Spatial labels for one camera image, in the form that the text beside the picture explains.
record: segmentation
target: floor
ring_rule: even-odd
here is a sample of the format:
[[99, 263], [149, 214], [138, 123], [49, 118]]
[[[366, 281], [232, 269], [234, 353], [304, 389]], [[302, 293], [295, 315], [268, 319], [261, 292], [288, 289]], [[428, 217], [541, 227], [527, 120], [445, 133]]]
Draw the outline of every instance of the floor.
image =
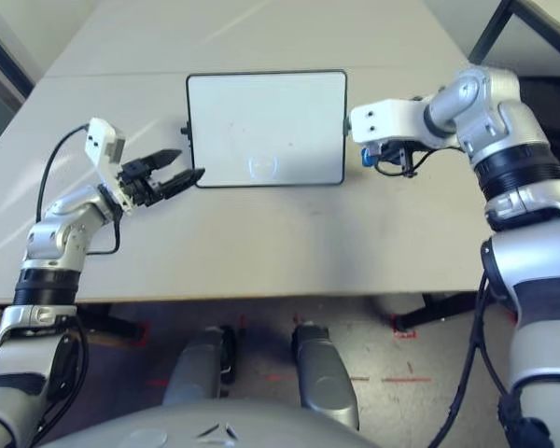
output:
[[[116, 315], [150, 322], [147, 345], [132, 350], [93, 346], [86, 384], [46, 440], [158, 405], [190, 336], [210, 325], [237, 328], [241, 319], [246, 331], [229, 399], [272, 399], [298, 406], [290, 354], [297, 314], [329, 327], [330, 338], [355, 378], [361, 434], [383, 447], [427, 446], [455, 393], [472, 316], [425, 325], [407, 338], [386, 324], [386, 315], [422, 304], [420, 296], [399, 295], [118, 305]], [[503, 308], [492, 306], [485, 320], [490, 355], [506, 378], [511, 318]], [[443, 446], [506, 446], [496, 406], [497, 392], [478, 359], [460, 415]]]

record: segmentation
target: cable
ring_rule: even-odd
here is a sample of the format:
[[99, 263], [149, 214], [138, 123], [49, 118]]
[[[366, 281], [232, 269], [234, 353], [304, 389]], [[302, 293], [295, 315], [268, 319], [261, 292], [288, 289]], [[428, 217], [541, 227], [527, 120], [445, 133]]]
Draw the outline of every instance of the cable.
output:
[[60, 142], [58, 142], [56, 147], [52, 150], [52, 153], [49, 155], [48, 161], [46, 162], [46, 167], [44, 168], [44, 174], [41, 176], [41, 182], [39, 184], [39, 192], [37, 193], [37, 205], [35, 207], [35, 222], [41, 221], [41, 208], [42, 208], [42, 202], [44, 202], [44, 191], [46, 189], [46, 182], [48, 181], [49, 169], [52, 167], [52, 164], [54, 163], [54, 159], [56, 158], [58, 151], [60, 151], [60, 148], [64, 145], [66, 140], [68, 140], [70, 137], [72, 137], [79, 131], [83, 131], [83, 130], [87, 131], [89, 129], [89, 126], [90, 125], [88, 123], [85, 123], [82, 124], [81, 126], [76, 127], [70, 133], [65, 135], [60, 140]]
[[481, 325], [481, 332], [479, 334], [479, 352], [482, 354], [483, 364], [487, 368], [487, 372], [489, 376], [492, 378], [494, 385], [497, 388], [497, 391], [500, 395], [508, 395], [508, 390], [506, 386], [500, 380], [500, 377], [497, 375], [496, 369], [494, 369], [494, 365], [492, 364], [492, 360], [490, 359], [489, 355], [487, 354], [487, 345], [485, 344], [485, 332], [483, 331], [483, 320]]
[[373, 165], [373, 167], [375, 168], [375, 171], [377, 171], [380, 175], [387, 175], [388, 177], [400, 177], [402, 175], [409, 175], [414, 173], [417, 168], [419, 168], [421, 165], [423, 165], [425, 163], [425, 161], [429, 158], [429, 156], [431, 156], [432, 154], [435, 154], [436, 152], [438, 152], [438, 150], [435, 151], [429, 151], [426, 155], [424, 155], [421, 160], [419, 162], [417, 162], [415, 165], [413, 165], [413, 168], [411, 168], [411, 170], [409, 171], [401, 171], [399, 173], [389, 173], [388, 171], [384, 171], [380, 168], [380, 163], [381, 161], [378, 161], [377, 163], [375, 163], [375, 165]]
[[[49, 155], [48, 161], [46, 162], [46, 167], [44, 168], [44, 174], [42, 174], [41, 176], [41, 182], [39, 183], [39, 192], [37, 193], [37, 205], [35, 207], [35, 222], [39, 222], [41, 221], [41, 209], [42, 209], [42, 203], [44, 202], [44, 192], [46, 190], [46, 183], [48, 182], [48, 176], [49, 176], [49, 170], [52, 167], [52, 164], [54, 163], [54, 159], [56, 159], [56, 156], [58, 155], [58, 151], [60, 151], [61, 147], [63, 147], [64, 143], [73, 135], [75, 135], [76, 133], [80, 132], [80, 131], [87, 131], [89, 129], [89, 124], [85, 123], [82, 124], [80, 126], [77, 126], [75, 129], [73, 129], [71, 132], [69, 132], [67, 135], [65, 135], [63, 138], [61, 138], [60, 142], [58, 142], [58, 144], [56, 145], [56, 147], [52, 150], [51, 154]], [[93, 255], [111, 255], [111, 254], [115, 254], [119, 251], [120, 249], [120, 220], [122, 218], [122, 213], [121, 211], [119, 211], [118, 209], [114, 211], [114, 219], [113, 219], [113, 224], [114, 224], [114, 248], [110, 249], [110, 250], [97, 250], [97, 251], [91, 251], [88, 252], [87, 255], [88, 256], [93, 256]]]
[[112, 224], [114, 225], [114, 248], [110, 250], [94, 250], [92, 252], [88, 252], [88, 256], [92, 255], [112, 255], [116, 254], [120, 249], [120, 219], [122, 218], [121, 214], [118, 212], [114, 212], [114, 219]]
[[83, 326], [81, 325], [81, 321], [78, 318], [78, 316], [75, 318], [75, 327], [77, 327], [78, 336], [79, 339], [81, 340], [81, 352], [82, 352], [81, 370], [77, 382], [75, 383], [75, 387], [73, 387], [73, 390], [71, 391], [71, 395], [68, 396], [68, 399], [66, 400], [62, 408], [60, 408], [58, 412], [56, 412], [56, 415], [54, 415], [54, 417], [50, 419], [49, 422], [47, 422], [45, 425], [43, 425], [41, 430], [37, 434], [35, 434], [32, 442], [32, 446], [37, 445], [46, 436], [46, 434], [48, 434], [56, 426], [56, 424], [63, 418], [63, 415], [69, 410], [69, 408], [72, 406], [73, 402], [77, 398], [78, 393], [80, 392], [81, 387], [83, 386], [83, 383], [85, 383], [85, 378], [87, 377], [87, 370], [90, 366], [90, 358], [89, 358], [90, 348], [87, 342], [87, 336], [85, 335], [85, 330], [83, 329]]
[[454, 424], [458, 411], [460, 411], [460, 406], [462, 404], [463, 398], [465, 397], [465, 392], [467, 391], [467, 384], [469, 383], [470, 370], [473, 367], [473, 360], [475, 359], [475, 351], [480, 344], [479, 337], [481, 336], [482, 325], [483, 325], [483, 313], [485, 307], [487, 306], [487, 295], [485, 292], [485, 284], [487, 283], [487, 274], [483, 273], [482, 280], [479, 284], [479, 289], [477, 291], [477, 296], [475, 302], [477, 307], [475, 308], [475, 315], [473, 317], [473, 326], [470, 331], [469, 336], [469, 349], [467, 350], [467, 357], [465, 359], [465, 364], [463, 366], [463, 371], [460, 375], [460, 381], [458, 382], [458, 388], [456, 389], [455, 397], [450, 405], [450, 412], [446, 417], [446, 421], [443, 426], [438, 431], [438, 434], [434, 437], [433, 441], [429, 444], [429, 448], [436, 448], [440, 446], [440, 443], [444, 440], [448, 431]]
[[411, 168], [408, 171], [400, 171], [398, 173], [390, 173], [388, 171], [384, 171], [382, 168], [380, 168], [380, 163], [382, 161], [378, 161], [375, 163], [375, 165], [373, 165], [373, 168], [375, 168], [375, 171], [377, 171], [380, 175], [386, 175], [388, 177], [400, 177], [400, 176], [404, 176], [404, 175], [411, 175], [413, 174], [415, 171], [417, 171], [417, 169], [419, 169], [419, 167], [421, 165], [423, 165], [426, 160], [429, 158], [429, 156], [431, 156], [432, 154], [435, 154], [436, 152], [442, 151], [444, 149], [455, 149], [459, 152], [465, 152], [463, 149], [461, 149], [460, 147], [443, 147], [441, 149], [433, 149], [428, 151], [422, 158], [420, 161], [418, 161], [415, 165], [413, 165], [413, 168]]

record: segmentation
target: red tape marking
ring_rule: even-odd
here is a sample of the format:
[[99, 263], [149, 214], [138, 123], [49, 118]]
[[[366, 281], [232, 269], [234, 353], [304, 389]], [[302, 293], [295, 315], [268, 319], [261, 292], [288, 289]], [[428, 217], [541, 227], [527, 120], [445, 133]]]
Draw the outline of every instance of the red tape marking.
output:
[[148, 380], [147, 385], [149, 387], [166, 387], [168, 386], [168, 380]]

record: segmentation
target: white table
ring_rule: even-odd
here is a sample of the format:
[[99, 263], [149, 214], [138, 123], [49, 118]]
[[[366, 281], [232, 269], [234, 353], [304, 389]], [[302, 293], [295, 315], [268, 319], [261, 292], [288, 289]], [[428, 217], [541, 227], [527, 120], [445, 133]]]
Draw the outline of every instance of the white table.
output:
[[[124, 160], [184, 154], [189, 73], [344, 68], [348, 106], [434, 92], [465, 59], [416, 0], [114, 0], [102, 3], [0, 138], [0, 302], [12, 298], [43, 166], [90, 117], [128, 137]], [[70, 140], [46, 203], [96, 182]], [[433, 156], [413, 180], [360, 165], [338, 187], [191, 189], [122, 221], [122, 248], [88, 258], [80, 301], [159, 301], [474, 289], [489, 235], [466, 158]], [[112, 245], [101, 230], [94, 247]]]

